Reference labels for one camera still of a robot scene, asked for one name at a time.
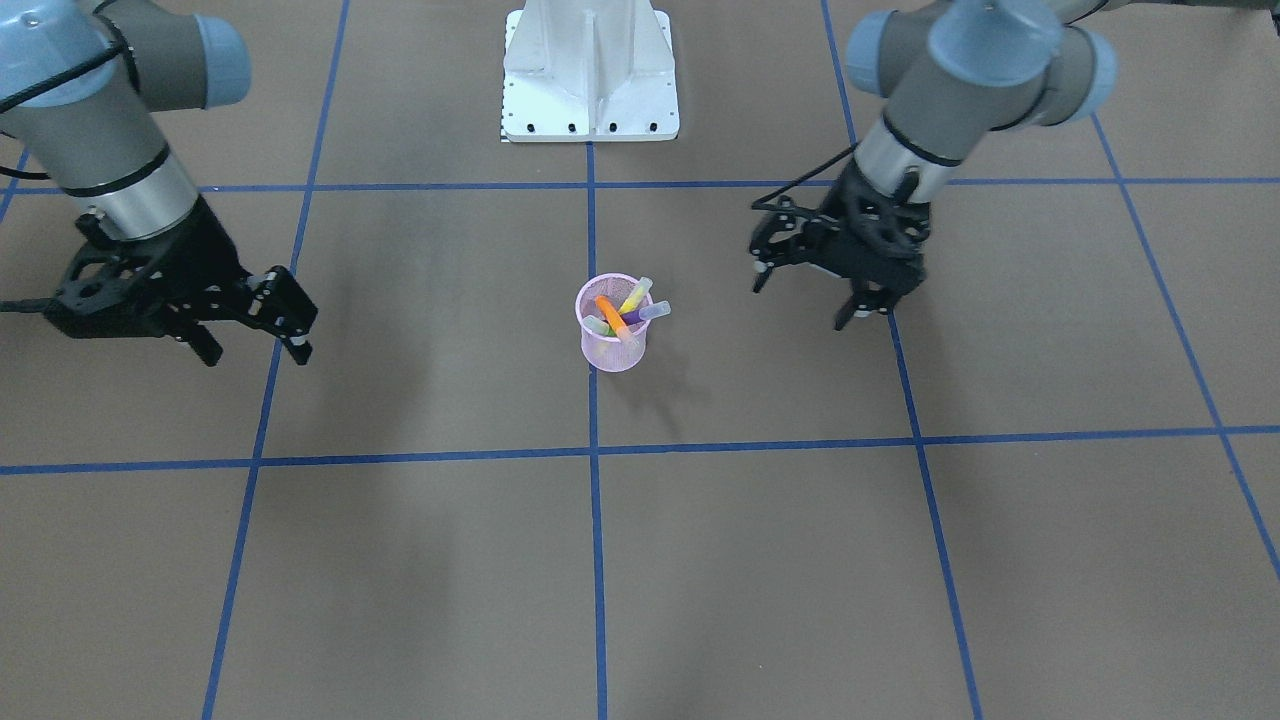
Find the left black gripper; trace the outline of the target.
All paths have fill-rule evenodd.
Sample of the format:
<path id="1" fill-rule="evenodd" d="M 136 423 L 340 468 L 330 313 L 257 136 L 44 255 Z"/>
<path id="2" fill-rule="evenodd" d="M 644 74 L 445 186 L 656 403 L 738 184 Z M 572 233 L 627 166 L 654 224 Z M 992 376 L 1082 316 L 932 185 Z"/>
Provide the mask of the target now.
<path id="1" fill-rule="evenodd" d="M 774 269 L 809 265 L 850 282 L 851 295 L 835 314 L 835 331 L 873 314 L 888 315 L 925 278 L 923 246 L 931 237 L 931 204 L 914 202 L 916 170 L 882 193 L 855 161 L 836 177 L 818 208 L 803 208 L 788 191 L 831 168 L 819 165 L 751 204 L 762 219 L 749 240 L 760 293 Z"/>

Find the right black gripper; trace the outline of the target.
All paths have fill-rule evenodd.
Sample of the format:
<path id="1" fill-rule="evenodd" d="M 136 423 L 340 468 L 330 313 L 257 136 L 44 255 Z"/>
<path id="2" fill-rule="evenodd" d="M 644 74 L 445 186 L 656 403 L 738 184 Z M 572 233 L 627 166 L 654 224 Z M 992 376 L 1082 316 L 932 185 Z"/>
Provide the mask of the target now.
<path id="1" fill-rule="evenodd" d="M 296 365 L 310 361 L 310 332 L 317 306 L 288 268 L 273 266 L 251 275 L 204 199 L 168 231 L 175 231 L 179 238 L 154 279 L 163 282 L 172 307 L 180 314 L 172 320 L 174 341 L 187 346 L 205 366 L 216 366 L 224 350 L 204 322 L 232 320 L 279 340 Z"/>

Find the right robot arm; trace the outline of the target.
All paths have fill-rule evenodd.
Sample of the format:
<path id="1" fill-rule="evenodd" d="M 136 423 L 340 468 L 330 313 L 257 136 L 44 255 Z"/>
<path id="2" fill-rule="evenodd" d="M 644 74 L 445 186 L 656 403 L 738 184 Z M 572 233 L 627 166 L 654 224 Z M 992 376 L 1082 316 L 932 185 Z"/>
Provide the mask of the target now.
<path id="1" fill-rule="evenodd" d="M 78 208 L 84 238 L 47 299 L 6 301 L 73 340 L 161 338 L 216 365 L 212 322 L 312 355 L 317 307 L 284 266 L 252 273 L 155 117 L 242 101 L 252 64 L 228 20 L 152 1 L 5 1 L 3 133 Z"/>

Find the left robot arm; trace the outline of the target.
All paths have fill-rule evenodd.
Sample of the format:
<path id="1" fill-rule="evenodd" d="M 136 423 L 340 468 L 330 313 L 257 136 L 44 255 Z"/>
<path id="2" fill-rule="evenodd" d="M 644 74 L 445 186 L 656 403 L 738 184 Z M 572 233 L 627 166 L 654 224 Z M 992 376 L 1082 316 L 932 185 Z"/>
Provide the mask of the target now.
<path id="1" fill-rule="evenodd" d="M 865 15 L 844 56 L 847 81 L 883 100 L 876 123 L 836 154 L 831 188 L 804 208 L 781 187 L 749 252 L 760 292 L 782 266 L 813 266 L 850 284 L 835 314 L 888 315 L 925 279 L 931 204 L 980 141 L 1093 114 L 1117 82 L 1117 55 L 1083 20 L 1120 1 L 933 1 Z"/>

